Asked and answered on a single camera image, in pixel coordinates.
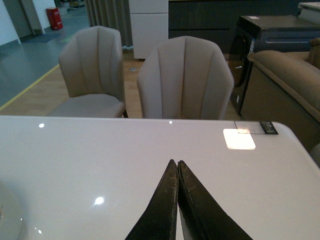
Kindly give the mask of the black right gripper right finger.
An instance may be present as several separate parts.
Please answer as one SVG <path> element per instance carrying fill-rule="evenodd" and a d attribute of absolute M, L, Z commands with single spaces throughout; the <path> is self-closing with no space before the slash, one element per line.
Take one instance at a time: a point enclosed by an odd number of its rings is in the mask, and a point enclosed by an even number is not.
<path fill-rule="evenodd" d="M 185 240 L 250 240 L 221 208 L 184 161 L 179 174 L 178 206 Z"/>

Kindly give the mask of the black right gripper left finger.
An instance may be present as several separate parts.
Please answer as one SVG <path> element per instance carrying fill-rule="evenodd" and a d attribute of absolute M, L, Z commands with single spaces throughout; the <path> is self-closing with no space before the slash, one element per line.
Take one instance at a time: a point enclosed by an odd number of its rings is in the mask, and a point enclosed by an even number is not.
<path fill-rule="evenodd" d="M 177 230 L 179 173 L 171 159 L 141 217 L 127 240 L 175 240 Z"/>

